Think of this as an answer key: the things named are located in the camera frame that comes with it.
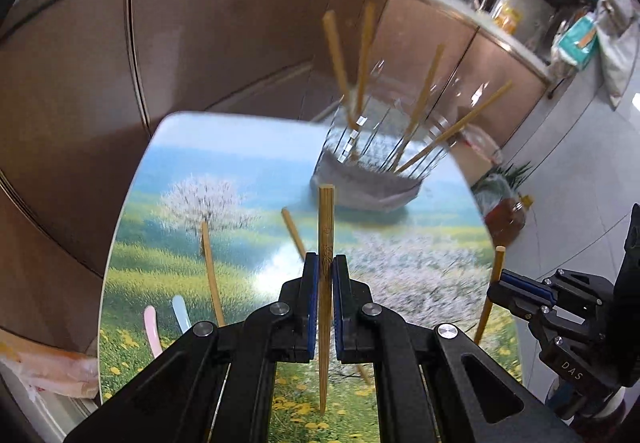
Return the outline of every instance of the tabletop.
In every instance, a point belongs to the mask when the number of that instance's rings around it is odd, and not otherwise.
[[[318,213],[309,180],[327,130],[210,113],[177,113],[161,122],[129,189],[105,274],[98,347],[103,401],[152,361],[153,350],[181,335],[180,322],[216,320],[200,241],[190,211],[180,206],[185,196],[205,203],[217,218],[210,244],[227,324],[276,300],[281,285],[302,274],[280,211],[289,209],[306,249],[316,251]],[[493,246],[451,156],[400,210],[336,209],[335,253],[347,255],[351,277],[368,283],[376,302],[407,322],[451,322],[473,336]],[[148,306],[156,311],[155,349],[145,331]],[[494,307],[482,347],[520,379],[508,311]],[[379,441],[374,386],[334,353],[327,411],[320,417],[317,369],[317,354],[309,364],[278,365],[269,441]]]

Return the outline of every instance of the silver bolt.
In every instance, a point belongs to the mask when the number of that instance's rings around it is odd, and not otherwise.
[[[452,324],[440,324],[438,326],[438,334],[442,338],[455,338],[458,336],[458,328]]]
[[[380,306],[380,304],[376,304],[375,302],[367,302],[364,306],[362,306],[362,312],[370,317],[375,317],[382,313],[382,306]]]
[[[201,320],[193,325],[193,334],[197,337],[208,337],[213,333],[213,324],[208,320]]]
[[[289,304],[286,302],[274,302],[269,306],[269,311],[278,317],[289,313]]]

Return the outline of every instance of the tile floor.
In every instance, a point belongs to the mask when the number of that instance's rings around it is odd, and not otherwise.
[[[535,167],[520,189],[535,201],[506,267],[538,280],[563,267],[614,282],[640,202],[640,62],[615,111],[599,62],[557,100],[541,100],[504,148],[513,163]],[[554,373],[538,359],[525,322],[518,333],[525,384],[544,400]]]

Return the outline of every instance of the pink handle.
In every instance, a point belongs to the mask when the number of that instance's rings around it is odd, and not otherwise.
[[[153,306],[147,306],[145,308],[144,316],[146,337],[149,339],[149,345],[151,346],[151,352],[154,354],[154,358],[158,358],[162,353],[162,346],[160,345],[160,337],[158,336],[156,308]]]

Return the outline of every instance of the light blue utensil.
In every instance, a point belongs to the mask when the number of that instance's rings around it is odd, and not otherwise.
[[[191,329],[191,320],[189,320],[187,305],[184,303],[182,295],[175,295],[171,304],[174,306],[174,313],[175,317],[178,319],[180,330],[182,330],[182,333],[187,333],[187,331]]]

